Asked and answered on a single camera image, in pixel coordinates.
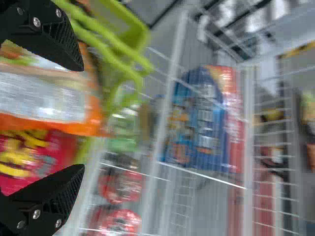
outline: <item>white wire grid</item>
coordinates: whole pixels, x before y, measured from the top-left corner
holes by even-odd
[[[237,63],[242,63],[243,59],[230,49],[238,45],[249,55],[255,56],[257,49],[253,50],[246,44],[247,38],[235,40],[234,36],[230,35],[234,43],[226,45],[214,35],[207,33],[209,39],[221,48],[214,53],[208,45],[196,39],[198,25],[190,18],[190,12],[186,8],[183,10],[174,38],[171,58],[154,48],[147,48],[146,54],[155,64],[156,70],[145,78],[145,90],[141,96],[143,100],[149,101],[156,95],[163,94],[165,102],[152,155],[148,157],[148,153],[152,150],[148,150],[146,146],[132,154],[140,161],[139,173],[144,178],[144,189],[140,200],[136,203],[123,204],[122,207],[131,209],[142,217],[142,229],[139,234],[148,236],[303,235],[303,223],[300,220],[302,217],[300,217],[299,165],[296,163],[298,161],[295,158],[294,147],[296,140],[292,140],[290,135],[295,132],[292,93],[290,93],[290,83],[279,86],[279,80],[301,73],[305,69],[280,71],[276,77],[259,80],[257,69],[240,67]],[[239,86],[244,96],[244,112],[241,114],[231,112],[238,120],[245,123],[246,155],[245,172],[242,174],[201,171],[160,161],[174,83],[180,83],[200,94],[200,91],[180,78],[184,72],[207,64],[232,66],[243,73],[239,79]],[[269,94],[264,86],[273,87],[276,95]],[[125,88],[133,90],[132,85],[125,85]],[[213,99],[208,102],[218,105]],[[265,122],[259,127],[278,125],[280,126],[278,130],[265,132],[256,127],[252,128],[253,115],[267,114],[265,108],[276,108],[284,112],[285,117],[282,120]],[[279,135],[280,140],[271,141],[271,136]],[[89,153],[92,158],[87,165],[86,177],[77,200],[80,206],[76,204],[69,219],[74,223],[64,227],[63,235],[80,235],[98,231],[89,228],[91,220],[89,214],[95,206],[107,202],[97,194],[97,179],[104,167],[119,168],[106,162],[105,139],[96,139],[94,145],[92,153]],[[286,162],[286,166],[272,169],[257,164],[259,160],[271,159],[270,156],[263,156],[259,152],[261,147],[285,149],[282,160]],[[289,181],[283,181],[273,174],[261,178],[264,173],[271,171],[288,174]]]

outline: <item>snack bag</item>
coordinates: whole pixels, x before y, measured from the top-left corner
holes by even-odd
[[[0,130],[58,129],[105,136],[97,79],[90,66],[88,73],[73,72],[31,53],[8,58],[17,49],[7,43],[0,54]],[[89,65],[86,48],[80,44],[80,49]]]
[[[141,227],[141,217],[128,209],[98,206],[91,215],[88,236],[136,235]]]
[[[142,190],[142,176],[131,171],[110,171],[100,175],[98,192],[111,204],[136,202]]]
[[[0,135],[0,188],[10,195],[73,162],[76,137],[58,130],[4,131]]]

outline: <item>product packaging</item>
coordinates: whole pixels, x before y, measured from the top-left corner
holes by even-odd
[[[113,207],[97,207],[90,222],[88,236],[133,236],[141,227],[141,217],[128,209],[113,209]]]
[[[138,104],[130,108],[123,108],[109,119],[108,133],[112,138],[108,140],[108,150],[116,153],[135,152],[140,139]]]
[[[225,116],[226,143],[223,149],[227,155],[223,158],[226,160],[225,169],[234,173],[244,173],[245,124],[242,121],[243,99],[237,81],[238,74],[228,66],[208,65],[205,67],[217,81],[223,94],[223,105],[227,111]]]
[[[72,165],[76,137],[58,130],[3,131],[0,134],[0,188],[10,195]]]
[[[226,171],[227,155],[222,156],[221,152],[225,148],[225,111],[219,84],[205,67],[190,70],[181,80],[199,93],[175,84],[162,160],[183,167]]]
[[[98,179],[98,192],[110,204],[136,202],[142,190],[142,176],[134,171],[108,168]]]
[[[9,51],[0,58],[0,130],[58,129],[84,136],[102,135],[98,85],[93,78],[31,53],[5,58]],[[26,58],[28,63],[17,63]]]

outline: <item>red package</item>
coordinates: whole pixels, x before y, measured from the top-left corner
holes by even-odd
[[[123,171],[122,173],[105,174],[98,180],[101,196],[111,204],[135,202],[139,199],[142,189],[142,176],[139,173]]]
[[[10,195],[73,162],[76,136],[58,130],[0,134],[0,188]]]
[[[213,78],[217,81],[229,111],[226,116],[226,128],[230,149],[230,171],[243,173],[245,126],[244,122],[239,119],[241,117],[243,99],[237,82],[237,73],[232,67],[228,66],[208,65],[206,68],[210,69]]]
[[[135,235],[141,226],[141,217],[132,210],[97,209],[93,214],[90,227],[97,231],[88,232],[89,236]]]

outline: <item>metal rack post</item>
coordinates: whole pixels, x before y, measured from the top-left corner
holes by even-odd
[[[159,159],[161,150],[163,148],[163,140],[165,137],[165,129],[167,125],[167,118],[170,111],[171,98],[174,90],[174,78],[177,77],[178,73],[178,64],[182,54],[182,46],[186,33],[186,24],[187,24],[187,15],[189,10],[186,8],[183,10],[178,23],[177,32],[174,38],[174,48],[171,57],[171,63],[169,64],[168,77],[166,82],[166,94],[163,102],[163,109],[160,114],[160,119],[158,123],[157,130],[157,141],[155,143],[155,148],[153,151],[153,159],[150,166],[151,176],[157,176],[159,172]],[[151,201],[154,197],[156,191],[156,180],[152,177],[149,177],[145,185],[147,186],[146,192],[144,193],[142,199],[142,233],[145,234],[148,232],[148,227],[150,225],[149,219],[152,215],[152,204]]]

